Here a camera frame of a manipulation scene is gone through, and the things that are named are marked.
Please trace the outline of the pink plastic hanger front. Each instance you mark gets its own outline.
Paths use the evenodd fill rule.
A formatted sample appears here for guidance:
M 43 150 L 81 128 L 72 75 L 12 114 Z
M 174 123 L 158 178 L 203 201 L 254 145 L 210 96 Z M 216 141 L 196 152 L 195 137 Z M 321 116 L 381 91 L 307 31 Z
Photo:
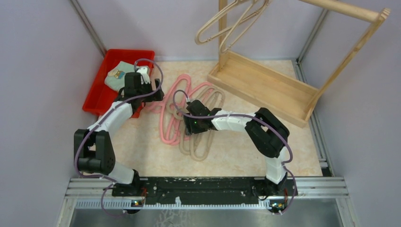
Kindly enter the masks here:
M 192 79 L 187 74 L 178 76 L 167 93 L 164 99 L 159 102 L 150 104 L 145 107 L 145 111 L 159 115 L 159 135 L 163 143 L 175 146 L 179 143 L 179 137 L 182 135 L 180 132 L 180 125 L 183 122 L 182 115 L 177 112 L 173 104 L 173 94 L 178 90 L 178 86 L 184 83 L 184 90 L 187 91 L 192 86 Z

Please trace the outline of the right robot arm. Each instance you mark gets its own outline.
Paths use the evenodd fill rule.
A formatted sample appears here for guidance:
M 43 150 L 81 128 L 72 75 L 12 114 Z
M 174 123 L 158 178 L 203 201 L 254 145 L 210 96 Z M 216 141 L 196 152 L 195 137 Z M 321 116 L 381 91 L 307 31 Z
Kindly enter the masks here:
M 236 131 L 246 133 L 256 149 L 265 157 L 267 191 L 280 194 L 288 176 L 285 164 L 292 161 L 288 144 L 288 128 L 268 109 L 254 113 L 235 113 L 221 108 L 210 110 L 201 101 L 188 102 L 183 114 L 186 135 L 207 131 Z

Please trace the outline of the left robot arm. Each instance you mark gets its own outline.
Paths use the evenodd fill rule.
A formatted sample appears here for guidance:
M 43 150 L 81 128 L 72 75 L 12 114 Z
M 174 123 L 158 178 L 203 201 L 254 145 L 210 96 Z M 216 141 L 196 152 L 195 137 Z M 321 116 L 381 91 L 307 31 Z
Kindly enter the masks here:
M 143 104 L 163 100 L 163 80 L 152 82 L 148 74 L 139 71 L 127 73 L 124 87 L 107 112 L 86 129 L 76 130 L 73 164 L 80 176 L 123 184 L 124 191 L 131 196 L 140 193 L 142 183 L 137 180 L 138 173 L 116 160 L 112 138 Z

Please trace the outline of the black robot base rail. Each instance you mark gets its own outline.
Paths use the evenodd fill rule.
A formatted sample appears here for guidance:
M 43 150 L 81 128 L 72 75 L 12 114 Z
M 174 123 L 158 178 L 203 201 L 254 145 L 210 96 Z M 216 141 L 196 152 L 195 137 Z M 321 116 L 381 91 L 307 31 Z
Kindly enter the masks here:
M 298 195 L 293 179 L 275 185 L 265 177 L 147 177 L 117 183 L 113 197 L 139 197 L 146 205 L 254 205 Z

